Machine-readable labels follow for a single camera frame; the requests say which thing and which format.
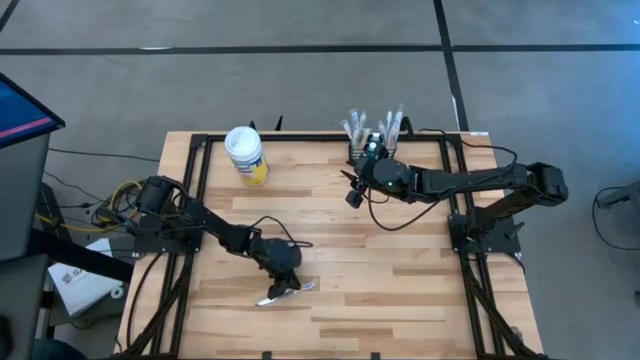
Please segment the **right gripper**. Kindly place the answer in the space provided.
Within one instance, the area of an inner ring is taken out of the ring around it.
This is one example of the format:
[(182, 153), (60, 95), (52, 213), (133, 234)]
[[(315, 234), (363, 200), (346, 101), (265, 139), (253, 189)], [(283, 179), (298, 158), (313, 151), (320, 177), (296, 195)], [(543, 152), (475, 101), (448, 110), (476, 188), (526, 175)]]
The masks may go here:
[(354, 174), (345, 170), (341, 173), (350, 181), (351, 190), (346, 195), (346, 202), (352, 208), (359, 208), (369, 190), (380, 191), (381, 184), (374, 177), (374, 168), (383, 158), (383, 150), (366, 150), (354, 165)]

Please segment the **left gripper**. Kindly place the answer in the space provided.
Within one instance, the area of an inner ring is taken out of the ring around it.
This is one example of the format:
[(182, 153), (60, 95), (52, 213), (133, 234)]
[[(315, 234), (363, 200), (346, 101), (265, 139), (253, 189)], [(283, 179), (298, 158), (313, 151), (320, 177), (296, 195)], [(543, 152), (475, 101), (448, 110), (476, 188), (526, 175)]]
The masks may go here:
[(295, 293), (301, 290), (302, 285), (293, 268), (281, 268), (275, 265), (266, 265), (265, 270), (269, 274), (269, 277), (275, 282), (268, 290), (268, 298), (270, 300), (283, 295), (285, 292), (285, 286), (286, 294)]

